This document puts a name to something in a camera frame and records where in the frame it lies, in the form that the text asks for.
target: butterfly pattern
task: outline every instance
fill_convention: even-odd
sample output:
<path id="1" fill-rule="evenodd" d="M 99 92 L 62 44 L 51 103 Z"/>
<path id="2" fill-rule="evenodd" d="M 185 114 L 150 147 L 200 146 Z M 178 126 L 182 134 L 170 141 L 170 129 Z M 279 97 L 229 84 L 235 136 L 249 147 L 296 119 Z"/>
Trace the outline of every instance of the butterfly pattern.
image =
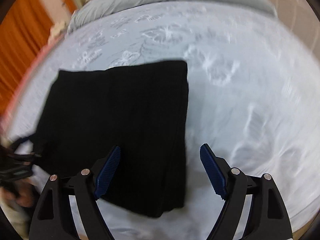
<path id="1" fill-rule="evenodd" d="M 116 238 L 207 238 L 223 201 L 200 162 L 203 143 L 248 175 L 272 174 L 292 230 L 307 223 L 320 208 L 315 165 L 320 151 L 319 63 L 276 19 L 250 8 L 168 1 L 84 25 L 66 36 L 37 69 L 8 134 L 14 138 L 32 133 L 60 69 L 106 70 L 164 59 L 188 64 L 185 208 L 155 221 L 98 201 Z M 77 229 L 85 234 L 75 199 L 71 202 Z"/>

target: folded black garment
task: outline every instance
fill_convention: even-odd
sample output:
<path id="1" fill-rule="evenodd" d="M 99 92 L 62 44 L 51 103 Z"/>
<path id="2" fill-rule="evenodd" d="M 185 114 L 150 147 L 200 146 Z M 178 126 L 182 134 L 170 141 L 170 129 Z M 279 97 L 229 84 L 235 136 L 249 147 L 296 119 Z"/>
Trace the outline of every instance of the folded black garment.
<path id="1" fill-rule="evenodd" d="M 33 140 L 54 143 L 36 164 L 73 176 L 118 145 L 121 161 L 102 198 L 159 217 L 184 205 L 187 106 L 184 61 L 60 71 Z"/>

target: bed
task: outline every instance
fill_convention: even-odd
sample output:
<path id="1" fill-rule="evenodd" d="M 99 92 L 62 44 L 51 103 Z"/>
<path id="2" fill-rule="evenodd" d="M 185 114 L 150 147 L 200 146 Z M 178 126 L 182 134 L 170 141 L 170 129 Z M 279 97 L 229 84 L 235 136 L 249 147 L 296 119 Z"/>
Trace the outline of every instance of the bed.
<path id="1" fill-rule="evenodd" d="M 34 131 L 59 69 L 105 70 L 165 59 L 188 63 L 185 207 L 155 220 L 99 200 L 115 239 L 207 238 L 224 202 L 201 164 L 203 143 L 245 174 L 270 173 L 292 231 L 308 223 L 320 209 L 319 63 L 267 0 L 90 1 L 34 70 L 6 133 L 14 138 Z M 48 176 L 35 167 L 40 188 Z M 70 200 L 77 230 L 85 235 Z M 235 239 L 249 208 L 250 197 Z"/>

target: wall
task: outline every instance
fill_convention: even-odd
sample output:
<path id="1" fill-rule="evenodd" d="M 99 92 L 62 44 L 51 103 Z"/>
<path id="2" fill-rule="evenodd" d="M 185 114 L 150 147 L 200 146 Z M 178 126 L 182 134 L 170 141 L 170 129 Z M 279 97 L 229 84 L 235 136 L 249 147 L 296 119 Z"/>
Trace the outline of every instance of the wall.
<path id="1" fill-rule="evenodd" d="M 52 22 L 70 21 L 71 14 L 63 0 L 41 0 Z"/>
<path id="2" fill-rule="evenodd" d="M 277 9 L 279 19 L 320 60 L 320 22 L 306 0 L 270 0 Z"/>

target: ridged rubber pad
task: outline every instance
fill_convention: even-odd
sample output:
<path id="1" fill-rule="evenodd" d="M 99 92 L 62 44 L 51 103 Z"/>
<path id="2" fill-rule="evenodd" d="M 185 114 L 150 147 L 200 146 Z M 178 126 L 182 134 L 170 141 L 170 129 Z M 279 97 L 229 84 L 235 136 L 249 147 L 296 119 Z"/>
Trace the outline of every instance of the ridged rubber pad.
<path id="1" fill-rule="evenodd" d="M 211 152 L 207 149 L 206 145 L 202 145 L 200 148 L 200 159 L 205 171 L 207 172 L 207 175 L 215 193 L 221 196 L 223 200 L 226 200 L 226 179 L 223 176 L 218 164 L 216 163 L 214 156 L 212 156 Z"/>
<path id="2" fill-rule="evenodd" d="M 95 190 L 94 196 L 99 199 L 102 195 L 107 192 L 110 182 L 115 174 L 115 171 L 119 165 L 121 156 L 121 150 L 119 146 L 116 146 L 110 153 L 107 161 L 101 169 L 99 175 L 95 179 Z"/>

